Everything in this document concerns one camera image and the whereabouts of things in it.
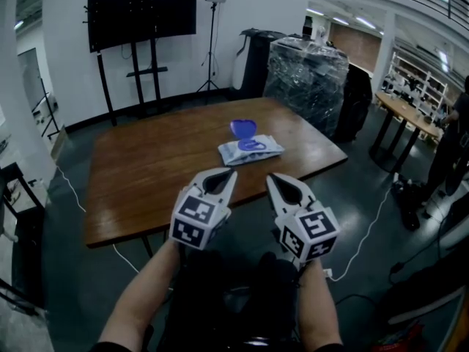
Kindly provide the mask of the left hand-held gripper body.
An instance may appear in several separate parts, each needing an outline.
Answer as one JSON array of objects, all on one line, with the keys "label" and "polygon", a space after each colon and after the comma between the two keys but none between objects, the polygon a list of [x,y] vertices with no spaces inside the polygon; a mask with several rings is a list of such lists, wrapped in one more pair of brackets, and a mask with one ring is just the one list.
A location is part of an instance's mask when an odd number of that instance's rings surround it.
[{"label": "left hand-held gripper body", "polygon": [[212,200],[197,186],[181,190],[171,215],[169,238],[204,250],[230,217],[230,209]]}]

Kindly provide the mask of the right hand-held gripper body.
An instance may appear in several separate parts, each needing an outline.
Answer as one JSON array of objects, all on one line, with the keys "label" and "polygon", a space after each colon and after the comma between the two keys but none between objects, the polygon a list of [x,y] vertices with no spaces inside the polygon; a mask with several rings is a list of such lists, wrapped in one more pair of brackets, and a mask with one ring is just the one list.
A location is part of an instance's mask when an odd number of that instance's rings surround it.
[{"label": "right hand-held gripper body", "polygon": [[339,223],[330,207],[320,201],[275,218],[280,230],[279,243],[293,256],[300,269],[333,250]]}]

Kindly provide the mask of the white wet wipe pack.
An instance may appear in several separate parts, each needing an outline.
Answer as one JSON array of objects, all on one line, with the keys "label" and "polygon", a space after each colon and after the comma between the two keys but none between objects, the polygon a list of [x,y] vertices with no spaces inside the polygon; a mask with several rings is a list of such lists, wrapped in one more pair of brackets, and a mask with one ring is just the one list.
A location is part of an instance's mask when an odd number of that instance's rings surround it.
[{"label": "white wet wipe pack", "polygon": [[279,156],[284,148],[272,136],[262,134],[221,144],[218,152],[225,166],[239,166]]}]

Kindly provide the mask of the person's right forearm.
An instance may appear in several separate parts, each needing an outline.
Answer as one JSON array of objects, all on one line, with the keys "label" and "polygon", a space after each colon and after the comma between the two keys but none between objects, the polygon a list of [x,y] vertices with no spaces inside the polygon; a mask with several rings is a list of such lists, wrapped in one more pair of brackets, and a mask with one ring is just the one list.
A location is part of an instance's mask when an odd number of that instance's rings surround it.
[{"label": "person's right forearm", "polygon": [[300,278],[299,335],[305,352],[344,352],[336,307],[320,259]]}]

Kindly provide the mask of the person's left forearm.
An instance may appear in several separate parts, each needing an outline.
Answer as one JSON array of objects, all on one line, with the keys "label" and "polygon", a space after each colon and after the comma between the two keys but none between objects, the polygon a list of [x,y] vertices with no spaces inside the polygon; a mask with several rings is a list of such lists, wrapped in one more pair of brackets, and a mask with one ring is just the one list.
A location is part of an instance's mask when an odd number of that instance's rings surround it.
[{"label": "person's left forearm", "polygon": [[147,327],[165,299],[179,267],[179,244],[168,240],[125,288],[94,349],[141,352]]}]

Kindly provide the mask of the person's legs in black trousers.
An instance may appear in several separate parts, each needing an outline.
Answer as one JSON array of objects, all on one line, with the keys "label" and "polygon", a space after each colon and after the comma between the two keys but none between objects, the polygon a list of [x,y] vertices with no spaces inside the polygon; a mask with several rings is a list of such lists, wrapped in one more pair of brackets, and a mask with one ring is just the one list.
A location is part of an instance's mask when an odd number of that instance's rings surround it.
[{"label": "person's legs in black trousers", "polygon": [[300,352],[299,273],[272,252],[246,271],[242,290],[217,251],[192,251],[180,269],[156,352]]}]

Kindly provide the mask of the black equipment on floor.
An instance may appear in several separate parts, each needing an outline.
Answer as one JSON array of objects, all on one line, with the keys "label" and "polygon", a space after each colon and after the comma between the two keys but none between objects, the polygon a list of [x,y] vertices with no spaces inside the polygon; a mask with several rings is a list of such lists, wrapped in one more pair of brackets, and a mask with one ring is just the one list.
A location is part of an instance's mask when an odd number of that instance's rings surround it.
[{"label": "black equipment on floor", "polygon": [[420,200],[421,187],[411,179],[407,179],[395,172],[391,186],[391,193],[400,210],[402,223],[409,231],[415,231],[420,227],[417,210]]}]

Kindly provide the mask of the black chair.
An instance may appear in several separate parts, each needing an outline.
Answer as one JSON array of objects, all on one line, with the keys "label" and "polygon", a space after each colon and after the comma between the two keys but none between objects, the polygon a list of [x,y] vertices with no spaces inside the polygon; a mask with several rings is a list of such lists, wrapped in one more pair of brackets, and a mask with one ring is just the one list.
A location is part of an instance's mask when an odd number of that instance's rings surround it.
[{"label": "black chair", "polygon": [[362,129],[372,102],[369,74],[349,64],[344,85],[344,101],[334,134],[335,142],[351,142]]}]

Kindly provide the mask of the plastic wrapped pallet stack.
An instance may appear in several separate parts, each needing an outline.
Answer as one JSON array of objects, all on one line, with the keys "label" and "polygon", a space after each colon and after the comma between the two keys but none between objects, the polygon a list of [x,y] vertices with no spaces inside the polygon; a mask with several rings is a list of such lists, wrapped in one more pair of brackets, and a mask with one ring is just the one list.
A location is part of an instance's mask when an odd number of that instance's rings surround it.
[{"label": "plastic wrapped pallet stack", "polygon": [[332,139],[344,102],[347,55],[311,40],[284,37],[270,44],[267,70],[263,95]]}]

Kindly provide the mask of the black television on stand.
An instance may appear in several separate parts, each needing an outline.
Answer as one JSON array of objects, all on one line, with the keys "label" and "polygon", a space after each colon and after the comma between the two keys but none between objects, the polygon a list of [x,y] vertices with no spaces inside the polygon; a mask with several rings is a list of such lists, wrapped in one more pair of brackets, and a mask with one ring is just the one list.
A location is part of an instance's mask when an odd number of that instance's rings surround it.
[{"label": "black television on stand", "polygon": [[[137,117],[147,115],[141,77],[151,74],[155,88],[155,98],[160,100],[156,38],[158,29],[157,0],[88,0],[89,50],[97,56],[99,76],[104,92],[108,116],[111,124],[117,126],[106,78],[103,51],[117,46],[130,46],[130,59],[133,70],[130,77],[136,84],[138,105]],[[149,69],[139,68],[138,43],[150,44]]]}]

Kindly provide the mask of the round wooden table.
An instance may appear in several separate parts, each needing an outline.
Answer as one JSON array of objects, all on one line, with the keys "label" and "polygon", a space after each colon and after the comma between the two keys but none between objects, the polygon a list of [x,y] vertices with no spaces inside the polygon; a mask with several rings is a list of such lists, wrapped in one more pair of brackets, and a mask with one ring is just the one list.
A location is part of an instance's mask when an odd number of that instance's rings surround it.
[{"label": "round wooden table", "polygon": [[[410,151],[416,143],[420,133],[423,132],[433,139],[439,139],[442,135],[441,129],[439,129],[433,122],[426,122],[418,109],[411,106],[401,98],[390,96],[384,92],[377,92],[375,97],[380,105],[386,109],[387,114],[383,120],[373,145],[369,149],[369,155],[376,163],[376,165],[378,165],[384,171],[388,173],[399,172],[402,168],[402,165],[409,156]],[[400,117],[402,119],[401,124],[398,127],[398,130],[389,147],[383,148],[381,146],[382,141],[394,117]],[[396,149],[396,146],[399,143],[399,140],[401,139],[407,124],[412,125],[414,127],[414,131],[412,132],[411,137],[403,149],[401,155],[398,158],[395,158],[394,150]]]}]

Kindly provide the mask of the red box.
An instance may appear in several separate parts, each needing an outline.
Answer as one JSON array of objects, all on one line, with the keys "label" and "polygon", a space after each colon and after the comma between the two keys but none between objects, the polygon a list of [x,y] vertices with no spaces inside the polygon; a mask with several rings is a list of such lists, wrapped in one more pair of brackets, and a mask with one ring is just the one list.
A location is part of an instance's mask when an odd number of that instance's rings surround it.
[{"label": "red box", "polygon": [[388,334],[378,340],[373,346],[372,352],[423,352],[424,338],[422,336],[424,326],[420,323],[411,324],[405,329]]}]

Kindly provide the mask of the white shelving unit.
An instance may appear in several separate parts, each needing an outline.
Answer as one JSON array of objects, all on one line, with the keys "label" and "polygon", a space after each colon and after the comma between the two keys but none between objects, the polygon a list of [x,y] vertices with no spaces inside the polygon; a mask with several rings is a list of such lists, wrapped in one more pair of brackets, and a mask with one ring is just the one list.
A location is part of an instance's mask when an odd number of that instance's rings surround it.
[{"label": "white shelving unit", "polygon": [[381,90],[417,108],[422,114],[435,116],[446,99],[448,84],[435,78],[429,70],[415,65],[394,52]]}]

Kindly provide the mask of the black metal rack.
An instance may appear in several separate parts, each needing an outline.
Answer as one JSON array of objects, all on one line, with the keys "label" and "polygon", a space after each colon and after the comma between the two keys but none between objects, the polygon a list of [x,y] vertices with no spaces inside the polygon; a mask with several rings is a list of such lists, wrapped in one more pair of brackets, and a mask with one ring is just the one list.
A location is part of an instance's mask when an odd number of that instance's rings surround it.
[{"label": "black metal rack", "polygon": [[[17,180],[29,199],[30,208],[16,211],[8,184]],[[0,167],[0,235],[12,242],[11,280],[0,277],[0,298],[28,316],[44,308],[42,241],[45,208],[30,189],[16,163]]]}]

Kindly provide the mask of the black flat screen television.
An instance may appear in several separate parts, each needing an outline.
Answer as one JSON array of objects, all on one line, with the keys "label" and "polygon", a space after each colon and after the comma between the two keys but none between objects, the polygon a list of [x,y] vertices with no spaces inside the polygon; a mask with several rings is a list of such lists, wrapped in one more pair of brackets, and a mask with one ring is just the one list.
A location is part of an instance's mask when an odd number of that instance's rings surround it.
[{"label": "black flat screen television", "polygon": [[89,50],[196,33],[196,0],[88,0]]}]

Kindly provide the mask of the black metal frame cart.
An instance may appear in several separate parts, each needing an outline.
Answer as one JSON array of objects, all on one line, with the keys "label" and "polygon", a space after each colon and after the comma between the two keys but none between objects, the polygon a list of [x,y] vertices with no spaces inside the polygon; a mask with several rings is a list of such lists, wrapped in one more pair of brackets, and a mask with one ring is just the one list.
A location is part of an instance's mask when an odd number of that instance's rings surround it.
[{"label": "black metal frame cart", "polygon": [[43,97],[33,108],[33,117],[38,125],[42,127],[41,137],[46,136],[49,141],[52,137],[59,134],[60,128],[56,121],[55,113],[58,111],[58,103],[51,92],[45,90],[43,79],[41,78],[43,87]]}]

